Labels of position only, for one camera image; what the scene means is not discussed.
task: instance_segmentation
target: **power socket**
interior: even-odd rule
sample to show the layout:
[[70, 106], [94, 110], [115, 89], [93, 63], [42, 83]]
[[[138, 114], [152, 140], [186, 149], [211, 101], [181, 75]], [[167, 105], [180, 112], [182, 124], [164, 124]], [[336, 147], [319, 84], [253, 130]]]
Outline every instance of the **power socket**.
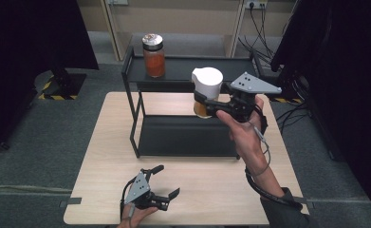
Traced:
[[250, 3], [253, 3], [253, 10], [265, 9], [268, 6], [267, 0], [249, 0], [245, 3], [245, 9], [250, 8]]

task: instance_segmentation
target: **glass jar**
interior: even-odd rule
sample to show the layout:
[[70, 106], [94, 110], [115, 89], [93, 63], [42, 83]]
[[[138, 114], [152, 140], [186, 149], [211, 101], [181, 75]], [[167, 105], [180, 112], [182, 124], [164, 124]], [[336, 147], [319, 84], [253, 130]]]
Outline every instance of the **glass jar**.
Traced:
[[165, 73], [165, 58], [162, 37], [157, 34], [147, 34], [142, 38], [143, 58], [146, 72], [157, 78]]

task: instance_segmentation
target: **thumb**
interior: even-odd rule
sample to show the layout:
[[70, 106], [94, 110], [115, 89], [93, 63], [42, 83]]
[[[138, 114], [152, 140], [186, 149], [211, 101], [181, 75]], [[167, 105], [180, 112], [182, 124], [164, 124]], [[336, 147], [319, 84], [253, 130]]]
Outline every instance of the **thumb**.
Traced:
[[220, 119], [220, 121], [227, 125], [230, 129], [237, 127], [238, 122], [229, 113], [223, 110], [218, 110], [215, 114], [218, 119]]

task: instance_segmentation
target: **cabinet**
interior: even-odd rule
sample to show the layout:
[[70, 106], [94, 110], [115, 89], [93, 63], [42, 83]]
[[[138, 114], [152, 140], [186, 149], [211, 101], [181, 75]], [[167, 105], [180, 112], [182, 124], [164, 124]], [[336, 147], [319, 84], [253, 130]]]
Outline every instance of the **cabinet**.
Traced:
[[[133, 115], [130, 141], [136, 156], [236, 157], [229, 129], [217, 118], [200, 119], [196, 115], [149, 115], [142, 99], [144, 92], [193, 93], [192, 71], [196, 67], [215, 67], [223, 73], [223, 83], [234, 81], [244, 72], [256, 75], [250, 58], [166, 57], [166, 73], [159, 78], [146, 74], [144, 60], [129, 47], [121, 76]], [[133, 86], [139, 93], [137, 105]], [[139, 114], [143, 115], [139, 144], [134, 136]]]

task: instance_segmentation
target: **black sleeve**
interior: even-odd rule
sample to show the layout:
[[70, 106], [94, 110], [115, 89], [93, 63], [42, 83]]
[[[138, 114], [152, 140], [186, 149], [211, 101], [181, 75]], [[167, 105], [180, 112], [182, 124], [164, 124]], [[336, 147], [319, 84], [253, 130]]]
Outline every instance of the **black sleeve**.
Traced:
[[[284, 200], [294, 200], [288, 188], [282, 188]], [[276, 227], [319, 227], [316, 220], [301, 213], [297, 208], [261, 199], [263, 209], [268, 217], [270, 228]]]

